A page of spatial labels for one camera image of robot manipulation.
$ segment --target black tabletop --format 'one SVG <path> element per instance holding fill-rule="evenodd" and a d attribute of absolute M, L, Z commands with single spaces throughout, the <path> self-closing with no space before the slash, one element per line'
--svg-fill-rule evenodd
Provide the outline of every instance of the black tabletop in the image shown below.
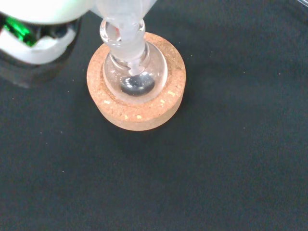
<path fill-rule="evenodd" d="M 147 31 L 187 85 L 169 122 L 130 132 L 89 95 L 86 14 L 54 81 L 0 82 L 0 230 L 308 230 L 307 19 L 296 0 L 158 1 Z"/>

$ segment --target black fabric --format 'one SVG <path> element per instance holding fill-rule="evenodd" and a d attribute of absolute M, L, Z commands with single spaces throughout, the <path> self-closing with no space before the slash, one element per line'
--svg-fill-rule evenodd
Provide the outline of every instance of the black fabric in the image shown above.
<path fill-rule="evenodd" d="M 1 81 L 0 230 L 308 230 L 304 11 L 158 1 L 147 31 L 180 51 L 187 85 L 175 116 L 147 132 L 113 126 L 92 101 L 101 19 L 85 15 L 53 82 Z"/>
<path fill-rule="evenodd" d="M 1 15 L 1 13 L 0 13 L 0 31 L 2 30 L 3 25 L 4 25 L 4 16 Z"/>

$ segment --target glass flask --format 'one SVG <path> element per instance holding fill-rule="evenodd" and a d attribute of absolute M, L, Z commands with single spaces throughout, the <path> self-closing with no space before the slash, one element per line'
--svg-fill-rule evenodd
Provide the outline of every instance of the glass flask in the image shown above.
<path fill-rule="evenodd" d="M 167 63 L 161 51 L 144 40 L 145 25 L 115 27 L 103 20 L 100 35 L 110 48 L 103 70 L 114 96 L 127 103 L 145 103 L 157 97 L 167 80 Z"/>

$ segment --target clear glass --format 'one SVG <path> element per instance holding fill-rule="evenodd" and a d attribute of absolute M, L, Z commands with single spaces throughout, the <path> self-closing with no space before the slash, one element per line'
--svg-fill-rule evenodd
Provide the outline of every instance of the clear glass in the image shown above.
<path fill-rule="evenodd" d="M 96 0 L 96 7 L 107 22 L 125 31 L 130 25 L 142 20 L 155 2 L 156 0 Z"/>
<path fill-rule="evenodd" d="M 118 99 L 145 103 L 157 97 L 167 80 L 167 63 L 161 51 L 144 40 L 144 22 L 131 27 L 132 39 L 121 39 L 119 29 L 103 20 L 102 40 L 110 48 L 104 62 L 104 80 Z"/>

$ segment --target green component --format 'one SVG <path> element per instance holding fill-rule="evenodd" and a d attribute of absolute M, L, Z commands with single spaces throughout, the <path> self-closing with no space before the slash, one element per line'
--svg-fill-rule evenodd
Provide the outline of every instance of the green component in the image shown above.
<path fill-rule="evenodd" d="M 4 28 L 29 47 L 34 46 L 37 42 L 33 33 L 25 25 L 13 18 L 6 18 Z"/>

